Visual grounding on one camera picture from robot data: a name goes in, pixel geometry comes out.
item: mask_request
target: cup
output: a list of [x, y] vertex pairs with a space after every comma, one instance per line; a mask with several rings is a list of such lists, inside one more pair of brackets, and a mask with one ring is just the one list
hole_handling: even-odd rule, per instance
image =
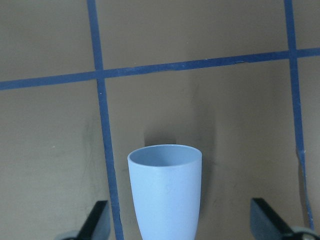
[[194, 240], [202, 153], [191, 146], [146, 146], [128, 155], [133, 204], [143, 240]]

